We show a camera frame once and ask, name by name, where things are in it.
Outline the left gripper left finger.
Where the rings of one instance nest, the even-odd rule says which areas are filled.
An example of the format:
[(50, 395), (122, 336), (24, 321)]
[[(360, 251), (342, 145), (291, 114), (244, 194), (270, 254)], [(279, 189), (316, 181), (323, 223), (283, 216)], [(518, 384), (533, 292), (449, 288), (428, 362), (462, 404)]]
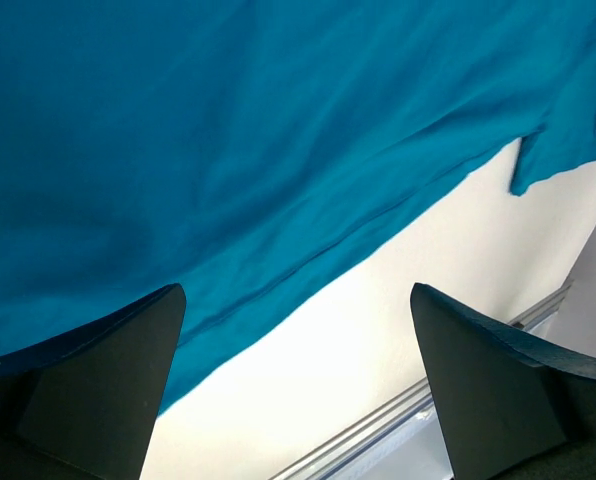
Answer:
[(167, 285), (0, 357), (0, 479), (137, 479), (186, 308)]

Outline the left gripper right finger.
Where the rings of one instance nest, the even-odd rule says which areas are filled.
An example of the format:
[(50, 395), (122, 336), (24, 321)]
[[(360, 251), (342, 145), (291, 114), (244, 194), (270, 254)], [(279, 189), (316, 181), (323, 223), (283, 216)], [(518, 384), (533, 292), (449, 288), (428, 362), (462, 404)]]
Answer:
[(426, 284), (410, 305), (454, 478), (596, 479), (596, 358)]

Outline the teal blue t shirt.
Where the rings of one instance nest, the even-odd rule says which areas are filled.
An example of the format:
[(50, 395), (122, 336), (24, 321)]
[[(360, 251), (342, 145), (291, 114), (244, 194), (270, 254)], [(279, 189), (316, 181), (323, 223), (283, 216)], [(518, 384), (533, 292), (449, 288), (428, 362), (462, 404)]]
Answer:
[(170, 406), (513, 141), (596, 160), (596, 1), (0, 1), (0, 370), (178, 283)]

